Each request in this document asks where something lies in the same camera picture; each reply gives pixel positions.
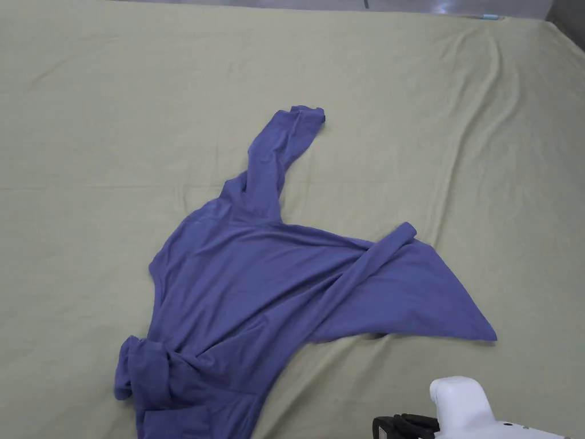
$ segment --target bed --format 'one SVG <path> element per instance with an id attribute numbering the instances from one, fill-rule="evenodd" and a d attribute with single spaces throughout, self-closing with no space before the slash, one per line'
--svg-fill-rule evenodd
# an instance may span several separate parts
<path id="1" fill-rule="evenodd" d="M 3 437 L 135 437 L 112 381 L 149 325 L 147 266 L 296 104 L 327 122 L 284 220 L 373 241 L 409 221 L 499 341 L 306 346 L 254 439 L 369 438 L 433 414 L 449 375 L 500 419 L 580 434 L 585 55 L 551 23 L 29 0 L 0 33 Z"/>

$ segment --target blue long-sleeve shirt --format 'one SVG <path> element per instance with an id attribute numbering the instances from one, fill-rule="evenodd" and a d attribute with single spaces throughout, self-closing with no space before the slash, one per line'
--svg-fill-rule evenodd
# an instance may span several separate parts
<path id="1" fill-rule="evenodd" d="M 278 111 L 248 170 L 191 213 L 150 264 L 146 339 L 122 345 L 115 396 L 134 395 L 140 439 L 248 439 L 293 353 L 364 333 L 496 340 L 467 291 L 415 229 L 378 243 L 284 224 L 284 176 L 325 121 Z"/>

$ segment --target sleeve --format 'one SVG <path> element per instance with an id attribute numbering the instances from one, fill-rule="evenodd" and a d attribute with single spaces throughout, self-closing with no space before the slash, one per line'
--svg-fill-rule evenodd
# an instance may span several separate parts
<path id="1" fill-rule="evenodd" d="M 431 246 L 416 239 L 358 285 L 309 341 L 359 334 L 497 339 L 453 272 Z"/>
<path id="2" fill-rule="evenodd" d="M 278 111 L 248 150 L 248 170 L 226 181 L 220 198 L 247 215 L 280 219 L 278 199 L 291 164 L 311 145 L 325 122 L 322 108 Z"/>

